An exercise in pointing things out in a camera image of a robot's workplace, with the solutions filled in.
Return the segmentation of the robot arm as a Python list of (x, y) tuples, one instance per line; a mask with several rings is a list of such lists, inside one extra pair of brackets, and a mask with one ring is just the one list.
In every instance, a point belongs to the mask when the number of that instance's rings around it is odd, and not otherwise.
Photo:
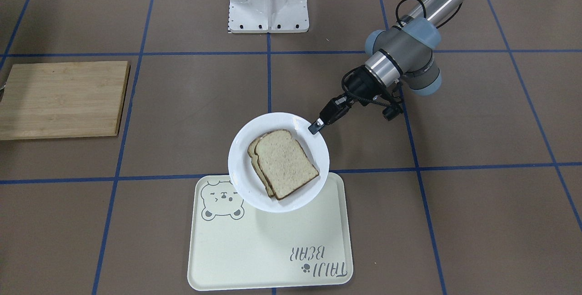
[(396, 95), (397, 83), (404, 82), (418, 95), (433, 94), (442, 84), (434, 59), (441, 42), (438, 27), (445, 25), (465, 0), (414, 0), (416, 7), (396, 16), (388, 30), (376, 30), (366, 39), (369, 58), (341, 79), (343, 93), (326, 104), (318, 119), (308, 127), (312, 134), (332, 125), (359, 103), (383, 107), (388, 121), (403, 113), (402, 100)]

